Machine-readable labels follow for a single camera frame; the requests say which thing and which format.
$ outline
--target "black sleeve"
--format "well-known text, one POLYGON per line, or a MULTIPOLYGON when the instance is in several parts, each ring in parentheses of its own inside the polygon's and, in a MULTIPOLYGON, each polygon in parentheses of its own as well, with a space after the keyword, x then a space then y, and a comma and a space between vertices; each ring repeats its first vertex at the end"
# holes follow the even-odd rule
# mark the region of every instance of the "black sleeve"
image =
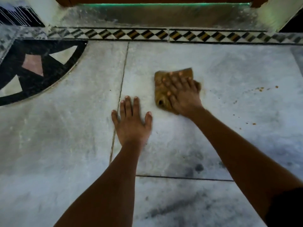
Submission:
POLYGON ((265 216, 268 227, 303 226, 303 188, 286 191, 274 197, 265 216))

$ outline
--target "forearm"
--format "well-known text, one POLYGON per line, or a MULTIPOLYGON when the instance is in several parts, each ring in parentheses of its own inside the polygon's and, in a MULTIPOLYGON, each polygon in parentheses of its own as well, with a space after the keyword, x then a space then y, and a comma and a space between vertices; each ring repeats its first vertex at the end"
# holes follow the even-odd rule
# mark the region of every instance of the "forearm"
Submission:
POLYGON ((123 145, 106 171, 66 210, 55 227, 131 227, 136 167, 142 147, 139 142, 123 145))
POLYGON ((232 178, 262 218, 273 196, 303 186, 293 174, 207 110, 198 109, 191 119, 213 145, 232 178))

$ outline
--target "hand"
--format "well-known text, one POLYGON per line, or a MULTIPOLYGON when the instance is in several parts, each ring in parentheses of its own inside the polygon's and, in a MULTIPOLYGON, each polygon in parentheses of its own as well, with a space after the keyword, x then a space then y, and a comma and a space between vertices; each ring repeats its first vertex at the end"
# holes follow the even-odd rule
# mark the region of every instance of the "hand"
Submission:
POLYGON ((192 118, 197 109, 203 108, 199 92, 192 78, 185 78, 182 72, 178 76, 163 78, 163 83, 170 90, 167 93, 172 107, 181 115, 192 118))
POLYGON ((134 98, 134 105, 131 108, 131 98, 126 96, 120 103, 120 116, 121 121, 118 120, 117 111, 112 111, 112 121, 120 144, 122 146, 127 142, 139 142, 142 146, 146 144, 152 131, 152 113, 146 113, 143 124, 140 118, 139 98, 134 98))

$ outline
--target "person's right arm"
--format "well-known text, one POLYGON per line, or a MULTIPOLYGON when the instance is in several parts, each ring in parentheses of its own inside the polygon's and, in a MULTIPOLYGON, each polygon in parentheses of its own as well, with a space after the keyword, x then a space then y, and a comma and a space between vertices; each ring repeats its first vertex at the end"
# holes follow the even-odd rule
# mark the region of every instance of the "person's right arm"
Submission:
POLYGON ((180 78, 163 82, 171 90, 168 96, 173 108, 198 126, 263 220, 275 196, 303 187, 292 173, 204 109, 192 79, 185 79, 180 73, 180 78))

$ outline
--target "person's left hand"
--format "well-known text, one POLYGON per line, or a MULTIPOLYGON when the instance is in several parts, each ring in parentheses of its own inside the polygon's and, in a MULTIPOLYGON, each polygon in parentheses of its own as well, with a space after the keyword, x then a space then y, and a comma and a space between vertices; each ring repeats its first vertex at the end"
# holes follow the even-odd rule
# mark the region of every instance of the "person's left hand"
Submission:
POLYGON ((112 111, 112 121, 120 144, 123 146, 127 142, 138 142, 143 146, 152 131, 152 113, 146 113, 143 124, 140 118, 139 98, 134 98, 134 105, 131 108, 131 98, 126 96, 125 100, 120 103, 120 116, 121 120, 119 121, 117 111, 112 111))

